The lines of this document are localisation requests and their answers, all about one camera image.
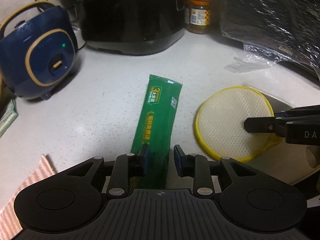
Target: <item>ribbed black surface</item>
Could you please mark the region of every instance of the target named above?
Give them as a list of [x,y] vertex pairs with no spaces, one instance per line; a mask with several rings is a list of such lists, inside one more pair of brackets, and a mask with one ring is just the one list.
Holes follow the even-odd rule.
[[89,225],[63,234],[26,229],[15,240],[298,240],[296,229],[260,234],[229,222],[211,200],[198,199],[186,189],[135,189],[131,196],[111,200]]

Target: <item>small blue appliance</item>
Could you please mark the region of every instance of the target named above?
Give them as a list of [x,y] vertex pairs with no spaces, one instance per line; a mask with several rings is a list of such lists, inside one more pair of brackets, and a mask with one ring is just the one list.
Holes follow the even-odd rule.
[[[29,21],[19,22],[5,37],[6,26],[34,7],[43,12]],[[77,52],[67,11],[49,1],[29,3],[0,25],[0,74],[18,97],[50,98],[52,89],[73,68]]]

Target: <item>green packet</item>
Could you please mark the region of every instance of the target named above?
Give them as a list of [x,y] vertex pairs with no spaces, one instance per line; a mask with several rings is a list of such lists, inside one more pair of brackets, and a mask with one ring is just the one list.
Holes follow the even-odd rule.
[[173,122],[182,84],[150,75],[147,93],[132,144],[138,153],[149,144],[147,174],[131,180],[133,188],[165,188]]

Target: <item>white countertop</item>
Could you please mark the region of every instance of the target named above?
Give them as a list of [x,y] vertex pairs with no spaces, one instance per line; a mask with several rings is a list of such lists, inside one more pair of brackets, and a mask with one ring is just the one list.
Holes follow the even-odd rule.
[[201,103],[223,88],[252,86],[293,106],[320,104],[316,78],[303,71],[281,65],[247,73],[226,70],[240,51],[237,44],[220,34],[186,32],[172,47],[150,56],[82,49],[78,75],[52,98],[17,98],[19,116],[0,139],[0,208],[41,154],[62,171],[93,156],[114,160],[128,153],[149,74],[183,84],[171,145],[180,144],[186,153],[206,155],[194,137],[193,119]]

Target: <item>pink striped towel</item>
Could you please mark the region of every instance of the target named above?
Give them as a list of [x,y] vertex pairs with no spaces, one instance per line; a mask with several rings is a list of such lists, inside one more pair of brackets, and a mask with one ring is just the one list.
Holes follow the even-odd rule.
[[47,177],[50,177],[55,173],[56,172],[50,166],[47,158],[44,155],[42,155],[37,168],[33,172],[31,172],[31,174],[19,186],[19,188],[17,189],[13,197],[10,199],[10,201],[0,211],[1,240],[10,240],[22,230],[19,220],[13,210],[13,203],[18,193],[22,191],[24,188],[28,187],[29,185],[34,184]]

